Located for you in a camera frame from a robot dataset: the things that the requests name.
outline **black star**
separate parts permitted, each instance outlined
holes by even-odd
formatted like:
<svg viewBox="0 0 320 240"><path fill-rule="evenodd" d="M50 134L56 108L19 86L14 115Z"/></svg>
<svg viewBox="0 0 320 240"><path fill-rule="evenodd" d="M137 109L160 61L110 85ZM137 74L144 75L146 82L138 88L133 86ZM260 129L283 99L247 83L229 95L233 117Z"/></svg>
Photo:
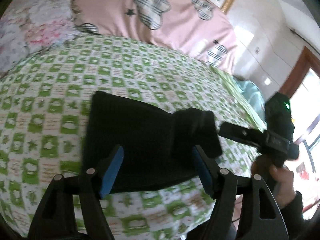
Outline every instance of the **black star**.
<svg viewBox="0 0 320 240"><path fill-rule="evenodd" d="M133 12L133 10L128 9L128 11L125 13L126 15L129 15L129 17L131 17L132 15L135 15L135 13Z"/></svg>

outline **bed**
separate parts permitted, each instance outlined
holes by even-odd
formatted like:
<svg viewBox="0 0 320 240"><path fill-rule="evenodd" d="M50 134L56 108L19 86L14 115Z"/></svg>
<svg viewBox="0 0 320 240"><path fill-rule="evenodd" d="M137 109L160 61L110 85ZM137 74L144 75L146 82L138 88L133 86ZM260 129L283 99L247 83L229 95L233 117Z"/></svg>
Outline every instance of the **bed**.
<svg viewBox="0 0 320 240"><path fill-rule="evenodd" d="M0 80L0 213L21 235L27 234L52 177L79 172L91 96L97 90L170 113L210 110L218 127L227 121L265 128L228 73L232 54L216 66L201 53L192 57L172 44L126 36L87 30L29 54ZM217 44L210 46L203 54ZM219 139L224 152L219 165L250 176L255 149ZM177 239L208 220L214 201L195 177L159 191L108 195L101 206L116 239ZM74 208L78 229L85 232L76 196Z"/></svg>

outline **ruffled white fabric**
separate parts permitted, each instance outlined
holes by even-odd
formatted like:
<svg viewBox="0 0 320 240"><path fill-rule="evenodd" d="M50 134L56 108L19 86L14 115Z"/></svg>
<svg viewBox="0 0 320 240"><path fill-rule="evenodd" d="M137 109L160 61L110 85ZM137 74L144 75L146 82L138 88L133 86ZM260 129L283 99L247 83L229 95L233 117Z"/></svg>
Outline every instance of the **ruffled white fabric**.
<svg viewBox="0 0 320 240"><path fill-rule="evenodd" d="M71 0L13 0L0 19L0 72L28 54L75 38Z"/></svg>

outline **black sleeve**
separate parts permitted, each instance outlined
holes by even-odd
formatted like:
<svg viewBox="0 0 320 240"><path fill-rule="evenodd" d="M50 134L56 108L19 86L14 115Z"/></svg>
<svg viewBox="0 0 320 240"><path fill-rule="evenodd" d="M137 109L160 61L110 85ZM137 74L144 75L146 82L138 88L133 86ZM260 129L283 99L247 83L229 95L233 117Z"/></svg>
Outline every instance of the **black sleeve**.
<svg viewBox="0 0 320 240"><path fill-rule="evenodd" d="M296 191L296 193L297 195L294 200L281 209L281 214L290 239L296 238L305 228L305 221L302 216L302 195L298 191Z"/></svg>

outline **human hand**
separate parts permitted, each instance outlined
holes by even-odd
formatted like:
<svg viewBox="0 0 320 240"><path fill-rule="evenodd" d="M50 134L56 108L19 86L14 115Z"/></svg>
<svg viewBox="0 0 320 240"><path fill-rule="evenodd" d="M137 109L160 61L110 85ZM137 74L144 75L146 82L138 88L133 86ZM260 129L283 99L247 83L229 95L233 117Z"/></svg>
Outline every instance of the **human hand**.
<svg viewBox="0 0 320 240"><path fill-rule="evenodd" d="M256 174L258 167L256 162L253 162L251 166L251 174ZM276 180L280 186L279 191L274 195L274 198L280 209L283 209L288 205L296 196L296 192L293 188L293 171L288 168L277 168L274 165L270 166L270 175Z"/></svg>

